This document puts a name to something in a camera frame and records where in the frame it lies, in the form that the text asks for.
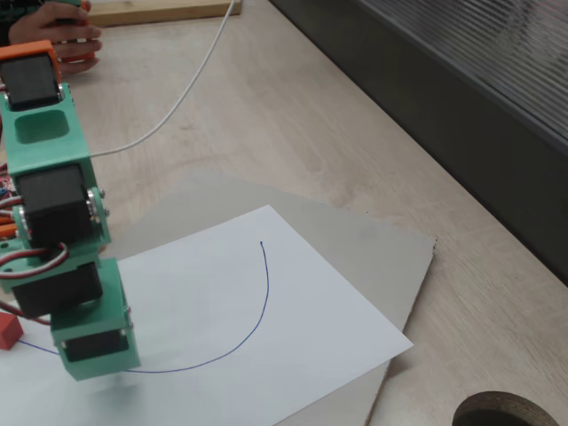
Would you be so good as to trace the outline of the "person's bare hand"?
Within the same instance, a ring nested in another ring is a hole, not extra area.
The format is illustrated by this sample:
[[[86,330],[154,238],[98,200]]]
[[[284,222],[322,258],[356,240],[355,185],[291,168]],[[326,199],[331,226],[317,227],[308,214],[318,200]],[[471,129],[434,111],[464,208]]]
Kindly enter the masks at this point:
[[[102,48],[101,30],[88,22],[91,7],[90,1],[80,6],[48,1],[35,12],[2,25],[1,45],[49,40],[63,75],[86,72],[98,64],[96,53]]]

